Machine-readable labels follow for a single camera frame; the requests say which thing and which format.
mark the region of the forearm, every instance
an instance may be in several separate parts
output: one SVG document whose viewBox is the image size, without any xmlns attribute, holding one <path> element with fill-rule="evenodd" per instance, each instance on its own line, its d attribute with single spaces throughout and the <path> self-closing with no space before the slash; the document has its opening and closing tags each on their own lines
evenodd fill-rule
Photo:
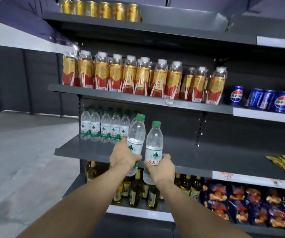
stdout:
<svg viewBox="0 0 285 238">
<path fill-rule="evenodd" d="M 105 214 L 128 173 L 116 166 L 57 203 L 17 238 L 88 238 Z"/>
<path fill-rule="evenodd" d="M 250 237 L 240 228 L 185 195 L 173 183 L 165 182 L 160 185 L 159 189 L 169 205 L 182 237 Z"/>
</svg>

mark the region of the green bottle cap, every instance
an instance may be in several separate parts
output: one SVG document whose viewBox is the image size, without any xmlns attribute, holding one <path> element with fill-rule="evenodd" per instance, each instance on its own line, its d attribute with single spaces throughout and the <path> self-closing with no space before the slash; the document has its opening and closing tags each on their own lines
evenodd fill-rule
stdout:
<svg viewBox="0 0 285 238">
<path fill-rule="evenodd" d="M 160 122 L 160 121 L 153 121 L 153 122 L 152 122 L 152 126 L 153 126 L 153 127 L 160 127 L 160 125 L 161 125 L 161 122 Z"/>
<path fill-rule="evenodd" d="M 137 114 L 137 115 L 136 115 L 136 119 L 137 119 L 137 120 L 140 120 L 140 121 L 145 121 L 145 117 L 146 117 L 146 116 L 143 115 L 143 114 Z"/>
</svg>

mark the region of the gold can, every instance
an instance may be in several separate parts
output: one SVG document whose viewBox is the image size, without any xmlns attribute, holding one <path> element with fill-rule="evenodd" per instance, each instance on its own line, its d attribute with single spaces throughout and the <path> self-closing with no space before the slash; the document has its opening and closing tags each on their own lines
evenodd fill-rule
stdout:
<svg viewBox="0 0 285 238">
<path fill-rule="evenodd" d="M 101 18 L 112 18 L 112 8 L 108 2 L 101 1 L 98 7 L 99 17 Z"/>
<path fill-rule="evenodd" d="M 82 2 L 81 0 L 74 0 L 73 7 L 75 15 L 85 16 L 84 2 Z"/>
<path fill-rule="evenodd" d="M 60 12 L 65 14 L 73 14 L 73 2 L 70 0 L 60 0 Z"/>
<path fill-rule="evenodd" d="M 98 4 L 94 1 L 87 1 L 85 5 L 85 15 L 98 17 Z"/>
<path fill-rule="evenodd" d="M 126 9 L 124 4 L 117 2 L 112 6 L 112 19 L 114 20 L 126 20 Z"/>
<path fill-rule="evenodd" d="M 126 10 L 126 20 L 132 22 L 141 22 L 140 9 L 137 4 L 128 4 Z"/>
</svg>

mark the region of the gray floor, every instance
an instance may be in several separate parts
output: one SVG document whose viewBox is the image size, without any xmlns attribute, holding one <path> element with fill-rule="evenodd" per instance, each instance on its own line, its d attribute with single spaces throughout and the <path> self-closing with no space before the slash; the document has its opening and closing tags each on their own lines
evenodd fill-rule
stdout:
<svg viewBox="0 0 285 238">
<path fill-rule="evenodd" d="M 75 180 L 79 161 L 53 153 L 77 133 L 75 118 L 0 113 L 0 238 L 16 237 Z"/>
</svg>

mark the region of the blue can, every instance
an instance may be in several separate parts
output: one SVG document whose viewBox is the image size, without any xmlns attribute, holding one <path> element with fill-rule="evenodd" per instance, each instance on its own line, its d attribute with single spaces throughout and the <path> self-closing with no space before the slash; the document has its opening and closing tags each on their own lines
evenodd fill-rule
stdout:
<svg viewBox="0 0 285 238">
<path fill-rule="evenodd" d="M 262 97 L 260 99 L 260 102 L 257 105 L 257 108 L 260 110 L 268 109 L 271 103 L 272 97 L 274 95 L 274 92 L 275 92 L 274 90 L 264 90 Z"/>
<path fill-rule="evenodd" d="M 262 97 L 263 90 L 260 88 L 254 88 L 250 91 L 248 99 L 246 100 L 245 106 L 248 108 L 257 108 Z"/>
<path fill-rule="evenodd" d="M 285 92 L 277 92 L 273 95 L 269 110 L 276 113 L 285 113 Z"/>
<path fill-rule="evenodd" d="M 231 105 L 238 106 L 243 97 L 244 87 L 234 86 L 233 91 L 231 93 Z"/>
</svg>

